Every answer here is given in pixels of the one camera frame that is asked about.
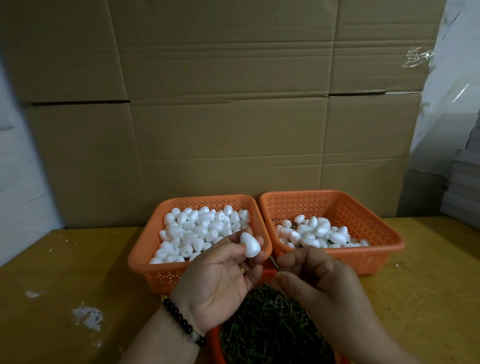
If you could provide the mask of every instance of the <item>hand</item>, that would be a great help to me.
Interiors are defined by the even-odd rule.
[[[315,247],[277,259],[272,287],[296,299],[327,341],[356,363],[418,363],[383,328],[350,266]]]
[[[252,233],[244,229],[227,236],[195,258],[170,295],[201,335],[228,320],[262,276],[265,254],[261,251],[254,258],[245,257],[246,246],[238,244],[244,231]],[[256,239],[263,245],[262,237]]]

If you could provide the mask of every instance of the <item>stack of paper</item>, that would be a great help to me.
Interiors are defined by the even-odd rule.
[[[480,116],[452,170],[440,211],[480,229]]]

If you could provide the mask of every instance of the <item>yellow tabletop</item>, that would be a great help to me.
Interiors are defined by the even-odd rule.
[[[448,217],[385,222],[407,248],[361,278],[385,327],[428,363],[480,362],[480,232]],[[0,363],[115,363],[160,305],[127,267],[141,230],[52,231],[1,267]]]

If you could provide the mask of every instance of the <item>basket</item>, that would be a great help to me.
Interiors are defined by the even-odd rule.
[[[269,283],[273,280],[276,274],[276,269],[274,265],[270,261],[265,261],[263,263],[264,272],[262,274],[262,278],[257,283],[260,285],[262,283]],[[213,358],[215,359],[216,364],[227,364],[225,361],[223,354],[222,354],[222,346],[220,344],[220,326],[217,326],[211,329],[208,332],[208,338],[212,347]],[[349,364],[350,361],[342,356],[341,354],[335,352],[335,362],[336,364]]]
[[[392,252],[405,248],[401,236],[350,195],[335,190],[268,192],[260,196],[260,208],[274,252],[281,256],[294,248],[282,244],[275,227],[297,215],[322,216],[333,226],[346,226],[352,238],[367,239],[370,246],[326,249],[332,257],[350,265],[358,275],[377,272]]]
[[[265,259],[267,259],[272,253],[272,242],[270,241],[262,215],[253,197],[245,194],[182,197],[163,201],[156,207],[130,252],[128,257],[130,270],[143,274],[153,292],[159,294],[171,293],[190,262],[148,264],[161,243],[158,233],[165,227],[163,224],[164,216],[174,207],[183,210],[187,207],[200,209],[203,206],[208,206],[209,209],[214,208],[219,211],[223,209],[225,205],[231,205],[234,210],[243,208],[250,212],[250,227],[254,235],[263,237],[264,244],[262,250],[265,253]]]

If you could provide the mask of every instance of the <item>stack of boxes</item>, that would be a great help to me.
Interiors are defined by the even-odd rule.
[[[480,229],[480,113],[467,147],[452,165],[452,178],[440,211]]]
[[[0,47],[69,227],[303,189],[392,217],[443,7],[9,1]]]

